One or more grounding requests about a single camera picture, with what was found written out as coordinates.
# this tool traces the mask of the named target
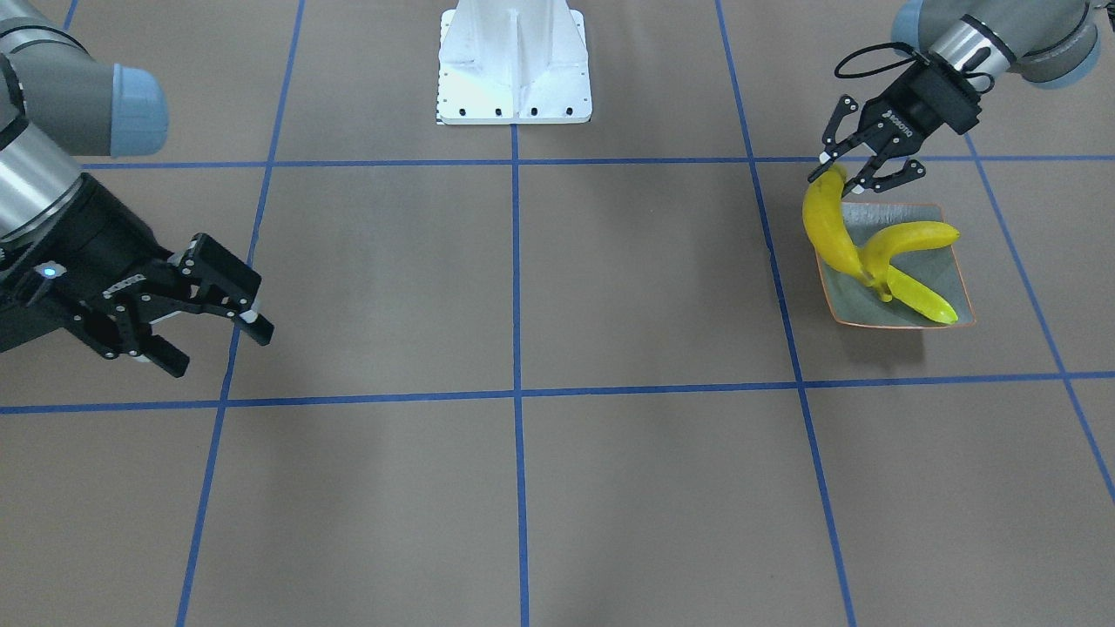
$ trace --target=banana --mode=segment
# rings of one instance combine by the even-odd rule
[[[894,298],[934,322],[954,325],[960,319],[941,295],[893,266],[886,269],[886,284]]]
[[[901,222],[876,232],[860,249],[860,261],[867,277],[864,283],[873,288],[883,302],[890,302],[889,278],[891,258],[913,250],[929,250],[952,244],[960,238],[951,224],[944,222]]]
[[[837,163],[814,181],[802,202],[802,222],[805,234],[825,263],[867,284],[860,252],[844,225],[841,196],[846,177],[847,171]]]

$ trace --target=black cable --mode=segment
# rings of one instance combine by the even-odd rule
[[[889,66],[883,66],[881,68],[873,69],[870,71],[860,71],[855,74],[841,73],[841,70],[844,69],[844,66],[846,66],[851,61],[862,57],[863,55],[866,55],[867,52],[874,52],[876,50],[898,50],[900,52],[905,52],[906,55],[910,56],[910,58],[902,59],[901,61],[893,62]],[[884,71],[892,70],[894,68],[900,68],[906,64],[912,64],[921,56],[922,56],[921,52],[919,52],[913,46],[905,44],[903,41],[888,41],[886,44],[876,44],[874,46],[867,46],[866,48],[861,48],[855,52],[852,52],[851,55],[844,57],[844,59],[841,62],[836,64],[836,69],[833,70],[833,74],[836,76],[836,78],[866,78],[869,76],[875,76],[876,74],[882,74]]]

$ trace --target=blue tape line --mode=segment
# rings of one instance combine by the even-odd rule
[[[515,397],[515,476],[518,499],[518,616],[531,625],[531,575],[526,525],[526,447],[523,437],[522,248],[520,238],[518,126],[511,126],[511,266],[512,266],[512,379]]]
[[[1074,380],[1115,379],[1115,370],[1095,370],[1068,373]],[[730,393],[763,392],[775,389],[832,389],[860,387],[899,387],[913,385],[972,385],[1019,382],[1060,380],[1065,378],[1057,373],[1030,373],[1015,375],[966,375],[942,377],[903,377],[878,379],[832,379],[797,382],[755,382],[729,384],[694,384],[694,385],[646,385],[614,387],[555,387],[522,389],[487,389],[475,392],[432,392],[405,394],[363,394],[349,396],[299,396],[273,398],[239,398],[222,401],[156,401],[137,403],[89,403],[70,405],[23,405],[0,407],[0,415],[28,414],[70,414],[96,412],[144,412],[153,409],[215,409],[225,407],[284,407],[303,405],[372,405],[377,403],[438,403],[446,401],[484,401],[493,398],[554,398],[562,396],[620,396],[620,395],[653,395],[653,394],[695,394],[695,393]]]
[[[1070,379],[1112,379],[1115,370],[1096,370],[1092,373],[1068,373]]]
[[[260,225],[263,222],[263,212],[266,208],[268,191],[271,185],[272,164],[275,153],[279,149],[279,136],[282,131],[283,110],[287,106],[287,93],[290,89],[290,77],[294,70],[294,57],[298,52],[298,39],[302,29],[302,16],[306,12],[306,0],[299,0],[298,10],[294,13],[294,28],[290,37],[290,51],[287,56],[287,69],[283,76],[282,89],[279,93],[279,105],[275,108],[274,127],[271,132],[271,148],[268,151],[268,165],[263,173],[263,182],[260,190],[260,202],[255,211],[255,222],[252,226],[252,240],[248,249],[246,262],[252,264],[255,253],[255,245],[259,242]],[[178,600],[178,617],[176,627],[185,627],[186,615],[190,609],[190,596],[193,591],[194,572],[197,567],[197,553],[201,550],[202,531],[205,528],[205,512],[209,508],[210,491],[213,486],[213,475],[216,469],[217,451],[221,446],[221,432],[224,427],[224,415],[229,401],[229,393],[232,388],[232,376],[236,369],[236,353],[240,347],[240,329],[234,328],[232,339],[229,341],[229,367],[225,369],[224,380],[221,384],[221,406],[216,411],[216,418],[213,423],[213,438],[210,443],[210,454],[205,462],[205,479],[202,482],[202,493],[197,503],[197,517],[194,521],[194,534],[190,542],[190,557],[186,561],[186,572],[182,582],[182,597]]]
[[[814,380],[805,382],[804,386],[809,389],[832,389],[849,387],[900,387],[908,385],[966,385],[966,384],[988,384],[988,383],[1016,383],[1016,382],[1039,382],[1060,380],[1064,378],[1056,373],[1034,373],[1019,375],[967,375],[951,377],[895,377],[885,379],[836,379],[836,380]]]
[[[849,155],[850,162],[866,161],[865,156]],[[919,155],[923,162],[975,161],[970,155]],[[1108,162],[1115,155],[981,155],[982,161],[1006,162]],[[656,165],[700,163],[816,163],[812,156],[752,157],[601,157],[601,158],[520,158],[518,165]],[[186,162],[113,162],[84,163],[85,170],[211,170],[224,167],[442,167],[512,165],[506,158],[427,158],[427,160],[288,160],[288,161],[186,161]]]
[[[194,589],[194,573],[197,570],[197,553],[202,547],[202,531],[205,529],[205,512],[209,510],[210,491],[213,489],[213,473],[216,470],[216,455],[221,447],[221,432],[224,428],[225,406],[223,402],[229,398],[229,389],[232,387],[232,373],[236,366],[236,350],[240,347],[240,329],[232,329],[232,338],[229,340],[229,366],[224,372],[224,379],[221,382],[221,401],[217,406],[216,417],[213,421],[213,435],[210,438],[210,451],[205,457],[205,475],[202,479],[202,491],[197,498],[197,515],[194,518],[194,532],[190,537],[190,553],[186,558],[186,572],[182,579],[182,596],[178,597],[178,614],[175,627],[185,627],[186,612],[190,608],[190,597]]]
[[[511,165],[507,158],[397,158],[397,160],[329,160],[277,161],[275,167],[440,167],[446,165]]]
[[[526,398],[553,398],[559,396],[619,396],[641,394],[694,394],[710,392],[759,392],[769,389],[796,389],[795,382],[698,384],[698,385],[641,385],[618,387],[554,387],[524,389]]]
[[[982,157],[976,149],[976,143],[972,141],[971,135],[964,135],[964,141],[968,142],[968,149],[972,154],[972,158],[976,161],[976,167],[979,170],[980,179],[983,181],[983,189],[987,191],[987,196],[991,201],[991,209],[995,211],[995,218],[999,222],[999,228],[1002,230],[1002,235],[1007,240],[1007,247],[1010,249],[1010,257],[1015,260],[1015,268],[1018,270],[1019,277],[1022,279],[1022,284],[1026,287],[1026,295],[1030,299],[1030,306],[1034,308],[1034,314],[1037,316],[1038,324],[1041,326],[1041,332],[1045,335],[1046,343],[1049,345],[1049,351],[1053,353],[1054,361],[1057,364],[1057,372],[1060,373],[1060,377],[1065,383],[1065,390],[1068,393],[1069,401],[1073,403],[1073,409],[1076,412],[1076,417],[1080,423],[1080,430],[1084,431],[1084,437],[1088,443],[1088,447],[1092,450],[1092,455],[1095,457],[1096,466],[1099,469],[1099,474],[1103,476],[1104,484],[1107,486],[1107,494],[1111,496],[1112,502],[1115,503],[1115,482],[1112,481],[1111,471],[1107,469],[1107,462],[1104,460],[1103,452],[1099,450],[1099,444],[1096,442],[1096,437],[1092,432],[1092,425],[1088,424],[1088,417],[1084,413],[1084,407],[1080,406],[1080,401],[1076,396],[1076,389],[1073,387],[1073,378],[1069,376],[1068,370],[1065,369],[1065,361],[1060,357],[1060,350],[1057,348],[1057,343],[1054,340],[1053,330],[1049,328],[1049,322],[1046,320],[1045,312],[1041,310],[1041,303],[1038,301],[1037,292],[1034,289],[1034,283],[1030,281],[1030,276],[1026,271],[1026,266],[1022,263],[1022,258],[1018,253],[1018,247],[1015,244],[1015,238],[1010,234],[1010,229],[1007,226],[1007,219],[1002,214],[1002,210],[999,206],[999,200],[995,195],[995,190],[991,187],[991,180],[987,175],[987,170],[983,167]]]
[[[163,163],[83,163],[84,170],[217,170],[225,167],[266,167],[265,161],[182,161]]]
[[[531,569],[526,518],[526,447],[523,436],[523,397],[515,396],[515,485],[518,496],[518,617],[531,627]]]
[[[524,158],[522,165],[660,165],[690,163],[747,163],[747,157],[586,157]]]
[[[77,12],[77,4],[80,0],[72,0],[70,2],[70,8],[66,11],[66,20],[62,22],[62,30],[69,30],[69,27],[74,25],[74,13]]]
[[[301,396],[294,398],[240,398],[229,399],[227,407],[293,407],[306,405],[371,405],[379,403],[440,403],[445,401],[482,401],[491,398],[512,398],[514,392],[479,390],[479,392],[435,392],[414,394],[363,394],[351,396]]]
[[[147,412],[152,409],[215,409],[219,401],[155,401],[138,403],[88,403],[70,405],[26,405],[0,407],[2,415],[77,414],[94,412]]]
[[[758,203],[759,219],[763,222],[763,237],[770,251],[770,273],[774,278],[775,290],[778,295],[778,308],[782,310],[783,328],[786,331],[786,345],[789,349],[791,363],[794,367],[794,379],[797,384],[797,397],[802,406],[802,417],[805,421],[805,431],[809,441],[809,453],[813,456],[813,470],[817,478],[817,489],[821,493],[821,504],[825,513],[825,524],[828,528],[828,541],[832,546],[833,561],[836,567],[836,576],[840,579],[841,596],[844,600],[844,612],[849,627],[856,627],[855,609],[852,604],[852,591],[847,582],[847,573],[844,568],[844,556],[841,550],[840,534],[836,532],[836,519],[833,515],[832,502],[828,498],[828,482],[825,479],[824,464],[821,461],[821,448],[817,445],[816,435],[813,428],[813,412],[809,409],[809,399],[806,388],[803,385],[802,365],[797,355],[797,346],[794,340],[794,328],[789,319],[789,309],[786,305],[786,295],[782,284],[782,276],[778,271],[778,258],[775,252],[774,239],[770,234],[770,223],[767,216],[766,202],[763,197],[763,185],[759,181],[758,166],[755,162],[755,152],[752,145],[752,136],[747,126],[747,113],[744,108],[743,91],[739,88],[739,78],[736,73],[736,62],[731,54],[731,42],[728,38],[728,27],[724,18],[724,4],[721,0],[716,0],[717,19],[720,22],[720,37],[724,40],[724,54],[728,61],[728,74],[731,77],[731,89],[736,97],[736,109],[739,115],[739,126],[744,135],[744,146],[747,151],[748,166],[752,171],[752,182],[755,187],[755,200]]]

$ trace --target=gray tray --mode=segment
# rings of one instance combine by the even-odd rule
[[[875,232],[900,222],[944,220],[941,208],[932,204],[843,204],[844,224],[855,245],[863,245]],[[976,324],[971,300],[964,287],[952,247],[919,250],[896,255],[891,264],[941,295],[957,310],[954,325],[942,325],[910,309],[898,299],[883,302],[874,290],[837,272],[817,257],[821,283],[833,318],[842,325],[875,329],[953,329]]]

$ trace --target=white metal pedestal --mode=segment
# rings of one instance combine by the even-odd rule
[[[565,0],[460,0],[442,16],[438,124],[592,117],[584,17]]]

